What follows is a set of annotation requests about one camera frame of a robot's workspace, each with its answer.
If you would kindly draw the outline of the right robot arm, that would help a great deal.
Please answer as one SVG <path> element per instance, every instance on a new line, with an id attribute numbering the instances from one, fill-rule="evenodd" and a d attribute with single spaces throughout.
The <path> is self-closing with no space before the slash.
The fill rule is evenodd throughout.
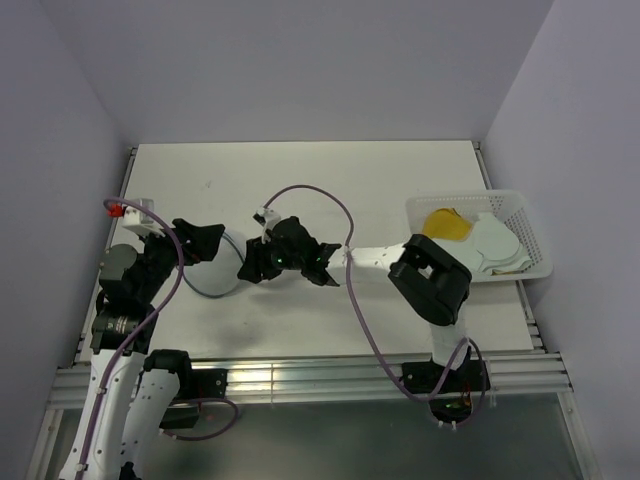
<path id="1" fill-rule="evenodd" d="M 290 270 L 322 287 L 390 281 L 429 324 L 435 383 L 452 390 L 466 379 L 469 344 L 459 316 L 472 275 L 433 240 L 414 234 L 404 243 L 352 248 L 318 242 L 296 216 L 262 208 L 254 219 L 262 233 L 246 242 L 239 279 L 258 284 Z"/>

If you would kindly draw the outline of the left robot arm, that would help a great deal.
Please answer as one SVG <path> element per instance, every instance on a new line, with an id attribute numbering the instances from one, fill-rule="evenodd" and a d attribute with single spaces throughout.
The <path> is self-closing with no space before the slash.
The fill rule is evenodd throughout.
<path id="1" fill-rule="evenodd" d="M 62 479 L 141 478 L 170 403 L 195 386 L 187 352 L 150 348 L 152 302 L 171 274 L 215 258 L 225 228 L 183 219 L 167 230 L 148 220 L 128 228 L 143 249 L 116 244 L 101 259 L 89 385 Z"/>

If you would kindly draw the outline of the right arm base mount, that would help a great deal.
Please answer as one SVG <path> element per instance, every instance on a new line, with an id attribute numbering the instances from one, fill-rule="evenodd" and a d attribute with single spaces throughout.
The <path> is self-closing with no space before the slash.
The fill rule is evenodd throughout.
<path id="1" fill-rule="evenodd" d="M 440 381 L 444 368 L 433 361 L 401 364 L 400 380 L 414 395 L 432 393 Z M 483 406 L 491 388 L 485 362 L 469 360 L 461 369 L 451 370 L 435 398 L 428 402 L 429 412 L 442 426 L 459 427 Z"/>

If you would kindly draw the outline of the white bra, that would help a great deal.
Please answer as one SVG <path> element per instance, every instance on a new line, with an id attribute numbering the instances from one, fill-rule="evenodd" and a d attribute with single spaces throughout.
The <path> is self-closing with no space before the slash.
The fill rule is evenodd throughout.
<path id="1" fill-rule="evenodd" d="M 472 273 L 504 275 L 532 265 L 517 236 L 491 213 L 481 213 L 464 240 L 435 239 L 434 242 Z"/>

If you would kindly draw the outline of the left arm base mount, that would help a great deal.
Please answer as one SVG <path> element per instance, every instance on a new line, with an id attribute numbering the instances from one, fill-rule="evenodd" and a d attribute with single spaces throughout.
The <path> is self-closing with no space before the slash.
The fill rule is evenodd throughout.
<path id="1" fill-rule="evenodd" d="M 223 368 L 195 369 L 186 387 L 181 387 L 166 410 L 160 428 L 181 430 L 193 428 L 203 410 L 203 398 L 223 398 L 226 392 L 228 371 Z"/>

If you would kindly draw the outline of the white mesh laundry bag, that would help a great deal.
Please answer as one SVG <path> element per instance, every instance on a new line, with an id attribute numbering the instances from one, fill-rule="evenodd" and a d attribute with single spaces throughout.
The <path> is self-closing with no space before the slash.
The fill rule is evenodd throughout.
<path id="1" fill-rule="evenodd" d="M 215 258 L 186 267 L 183 272 L 184 281 L 201 296 L 222 298 L 239 286 L 237 274 L 245 258 L 246 237 L 236 230 L 226 230 Z"/>

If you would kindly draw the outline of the yellow bra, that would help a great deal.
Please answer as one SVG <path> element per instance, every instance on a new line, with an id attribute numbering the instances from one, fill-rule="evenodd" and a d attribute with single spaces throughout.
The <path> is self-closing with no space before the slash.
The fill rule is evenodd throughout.
<path id="1" fill-rule="evenodd" d="M 441 208 L 426 217 L 421 233 L 431 239 L 464 241 L 472 228 L 473 224 L 455 209 Z"/>

